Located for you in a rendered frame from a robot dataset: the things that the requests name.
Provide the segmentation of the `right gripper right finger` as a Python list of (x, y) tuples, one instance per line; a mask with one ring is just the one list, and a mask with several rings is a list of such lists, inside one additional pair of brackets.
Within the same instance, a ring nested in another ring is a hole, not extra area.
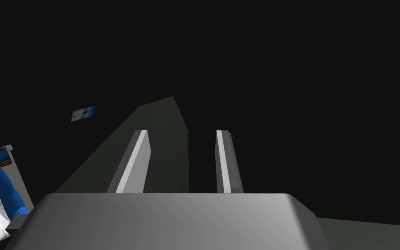
[(216, 131), (215, 162), (217, 192), (243, 193), (232, 136), (228, 130)]

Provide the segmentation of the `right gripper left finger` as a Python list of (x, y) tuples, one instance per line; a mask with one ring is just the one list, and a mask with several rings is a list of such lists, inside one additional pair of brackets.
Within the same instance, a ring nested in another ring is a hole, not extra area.
[(107, 193), (143, 193), (150, 156), (148, 131), (134, 131)]

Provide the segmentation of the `blue and white wall picture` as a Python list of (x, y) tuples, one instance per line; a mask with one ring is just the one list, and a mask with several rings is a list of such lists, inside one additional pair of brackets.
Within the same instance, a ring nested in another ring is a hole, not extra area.
[(96, 107), (97, 107), (97, 105), (93, 105), (93, 106), (90, 106), (87, 108), (78, 109), (78, 110), (73, 111), (72, 116), (71, 116), (71, 122), (81, 120), (84, 118), (92, 117), (96, 110)]

